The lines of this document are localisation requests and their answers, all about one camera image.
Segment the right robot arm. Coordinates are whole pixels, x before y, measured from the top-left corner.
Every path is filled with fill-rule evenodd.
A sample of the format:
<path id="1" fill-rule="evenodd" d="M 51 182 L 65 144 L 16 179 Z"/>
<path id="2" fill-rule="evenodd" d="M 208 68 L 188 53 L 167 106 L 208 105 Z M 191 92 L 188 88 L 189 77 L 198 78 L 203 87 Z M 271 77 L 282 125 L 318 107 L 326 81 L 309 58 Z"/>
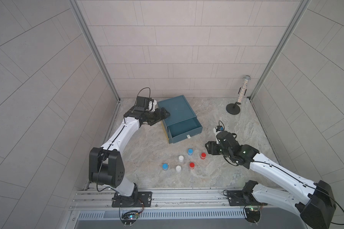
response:
<path id="1" fill-rule="evenodd" d="M 331 186 L 320 180 L 303 178 L 270 160 L 250 145 L 241 145 L 236 134 L 216 133 L 216 140 L 205 144 L 208 154 L 220 155 L 233 166 L 243 166 L 270 179 L 284 190 L 271 189 L 250 180 L 241 190 L 246 206 L 266 203 L 299 216 L 313 229 L 331 226 L 337 203 Z"/>

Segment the blue paint can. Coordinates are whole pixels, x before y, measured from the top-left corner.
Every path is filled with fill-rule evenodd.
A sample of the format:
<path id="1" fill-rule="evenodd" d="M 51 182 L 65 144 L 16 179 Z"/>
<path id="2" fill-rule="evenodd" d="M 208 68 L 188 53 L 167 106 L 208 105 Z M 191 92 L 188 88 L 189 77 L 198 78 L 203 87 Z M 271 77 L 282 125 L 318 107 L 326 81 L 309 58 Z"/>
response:
<path id="1" fill-rule="evenodd" d="M 188 151 L 187 151 L 187 153 L 188 153 L 189 156 L 191 156 L 191 155 L 193 154 L 193 152 L 194 152 L 194 151 L 193 151 L 192 148 L 189 148 Z"/>
<path id="2" fill-rule="evenodd" d="M 169 165 L 168 165 L 167 163 L 163 163 L 163 164 L 162 164 L 162 169 L 163 169 L 164 171 L 167 171 L 167 170 L 169 169 Z"/>

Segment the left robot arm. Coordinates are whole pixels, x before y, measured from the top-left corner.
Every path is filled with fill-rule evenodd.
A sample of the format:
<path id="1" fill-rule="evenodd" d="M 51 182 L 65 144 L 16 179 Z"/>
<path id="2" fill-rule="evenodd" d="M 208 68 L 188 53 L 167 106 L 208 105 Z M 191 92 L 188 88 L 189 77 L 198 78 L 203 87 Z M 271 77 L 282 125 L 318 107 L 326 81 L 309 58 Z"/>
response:
<path id="1" fill-rule="evenodd" d="M 112 188 L 127 204 L 138 202 L 138 187 L 125 178 L 122 153 L 134 133 L 143 124 L 154 124 L 168 118 L 171 114 L 164 108 L 152 111 L 138 111 L 131 108 L 114 135 L 100 148 L 92 148 L 89 153 L 89 181 L 97 186 Z"/>

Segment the teal three-drawer cabinet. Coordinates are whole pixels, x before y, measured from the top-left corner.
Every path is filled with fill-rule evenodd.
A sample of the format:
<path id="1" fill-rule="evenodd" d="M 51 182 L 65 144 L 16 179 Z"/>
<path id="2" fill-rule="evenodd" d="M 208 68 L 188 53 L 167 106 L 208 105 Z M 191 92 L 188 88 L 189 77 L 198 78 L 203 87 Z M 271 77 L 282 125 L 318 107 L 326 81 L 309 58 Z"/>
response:
<path id="1" fill-rule="evenodd" d="M 168 142 L 174 144 L 202 132 L 202 125 L 184 95 L 159 101 L 159 108 L 165 108 L 170 116 L 162 120 Z"/>

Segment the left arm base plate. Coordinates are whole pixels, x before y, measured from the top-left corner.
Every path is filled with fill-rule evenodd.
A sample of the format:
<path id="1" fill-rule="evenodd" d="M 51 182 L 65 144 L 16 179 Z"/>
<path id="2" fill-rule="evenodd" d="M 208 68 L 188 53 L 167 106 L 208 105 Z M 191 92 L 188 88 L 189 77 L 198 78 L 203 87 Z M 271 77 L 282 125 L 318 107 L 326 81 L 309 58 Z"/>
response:
<path id="1" fill-rule="evenodd" d="M 153 193 L 150 191 L 138 192 L 130 197 L 121 196 L 116 193 L 112 198 L 112 207 L 113 208 L 141 208 L 141 207 L 150 207 L 152 201 Z"/>

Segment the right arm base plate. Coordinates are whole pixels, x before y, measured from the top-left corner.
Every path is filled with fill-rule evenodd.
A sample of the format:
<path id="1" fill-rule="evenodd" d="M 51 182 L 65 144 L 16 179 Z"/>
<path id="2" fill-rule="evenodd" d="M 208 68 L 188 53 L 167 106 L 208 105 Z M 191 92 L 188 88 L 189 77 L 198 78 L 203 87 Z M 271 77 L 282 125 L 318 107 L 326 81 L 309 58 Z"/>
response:
<path id="1" fill-rule="evenodd" d="M 266 206 L 257 202 L 251 194 L 241 190 L 224 190 L 223 195 L 228 199 L 229 206 Z"/>

